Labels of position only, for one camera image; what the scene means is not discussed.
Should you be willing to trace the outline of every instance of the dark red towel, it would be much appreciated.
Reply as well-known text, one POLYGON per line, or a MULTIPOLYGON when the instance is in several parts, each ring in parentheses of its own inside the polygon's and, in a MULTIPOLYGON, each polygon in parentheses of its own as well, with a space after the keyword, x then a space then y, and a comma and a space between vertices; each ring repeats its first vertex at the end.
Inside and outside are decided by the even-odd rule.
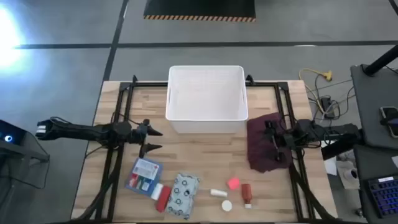
POLYGON ((288 168, 292 162, 292 152, 286 147, 279 147, 279 151, 284 156, 281 162, 275 160, 277 151, 272 141, 264 134, 266 129, 265 121, 276 121, 278 133, 283 133, 284 129, 286 129, 285 123, 283 121, 279 122, 279 113, 267 114, 247 121, 250 168, 259 172, 288 168))

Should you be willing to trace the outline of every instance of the wooden table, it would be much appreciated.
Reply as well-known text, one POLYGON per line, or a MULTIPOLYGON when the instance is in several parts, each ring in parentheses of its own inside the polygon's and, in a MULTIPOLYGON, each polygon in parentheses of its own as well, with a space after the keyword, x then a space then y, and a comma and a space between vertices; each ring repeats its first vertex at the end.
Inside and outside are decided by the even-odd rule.
MULTIPOLYGON (((288 81, 288 83, 295 117, 311 119, 304 82, 288 81)), ((95 124, 110 121, 116 106, 119 84, 120 82, 104 82, 95 124)), ((249 118, 277 112, 273 88, 248 87, 247 93, 249 118)), ((201 178, 190 222, 294 222, 297 220, 287 169, 273 170, 265 174, 251 170, 246 157, 245 129, 237 134, 177 134, 165 119, 166 94, 167 89, 164 87, 135 88, 130 118, 137 122, 149 118, 151 125, 164 134, 162 137, 147 138, 149 143, 163 145, 163 148, 146 155, 149 159, 163 163, 161 183, 172 187, 174 178, 179 172, 188 172, 201 178), (240 189, 228 190, 226 181, 230 177, 239 177, 241 183, 251 184, 253 209, 244 208, 240 189), (210 189, 228 191, 228 200, 233 203, 232 212, 222 211, 223 198, 210 196, 210 189)), ((88 151, 98 146, 98 143, 91 142, 88 151)), ((159 213, 152 199, 124 188, 124 182, 138 153, 138 145, 126 145, 114 222, 186 222, 173 215, 159 213)), ((98 193, 105 157, 106 150, 103 149, 94 152, 86 159, 72 218, 79 216, 98 193)), ((304 160, 312 192, 326 210, 337 217, 321 151, 306 149, 304 160)), ((302 194, 301 198, 304 214, 307 217, 302 194)), ((108 209, 107 200, 109 194, 104 209, 108 209)))

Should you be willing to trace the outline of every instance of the blue lit keyboard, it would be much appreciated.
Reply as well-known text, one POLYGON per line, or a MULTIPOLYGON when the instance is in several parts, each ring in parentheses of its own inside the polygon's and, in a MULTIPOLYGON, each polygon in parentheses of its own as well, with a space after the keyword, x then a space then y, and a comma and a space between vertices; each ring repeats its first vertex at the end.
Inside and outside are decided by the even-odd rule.
POLYGON ((380 218, 398 215, 398 175, 368 180, 368 187, 380 218))

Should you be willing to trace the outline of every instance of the bright light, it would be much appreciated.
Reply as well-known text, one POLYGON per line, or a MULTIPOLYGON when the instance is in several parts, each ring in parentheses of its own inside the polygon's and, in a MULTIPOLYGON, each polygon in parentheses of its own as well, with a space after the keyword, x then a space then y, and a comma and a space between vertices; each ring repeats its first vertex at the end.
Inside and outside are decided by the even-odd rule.
POLYGON ((6 142, 11 142, 12 141, 12 136, 6 136, 6 137, 4 137, 4 140, 6 142))
POLYGON ((0 68, 11 66, 20 56, 20 50, 13 47, 21 44, 21 39, 17 32, 11 13, 0 5, 0 68))

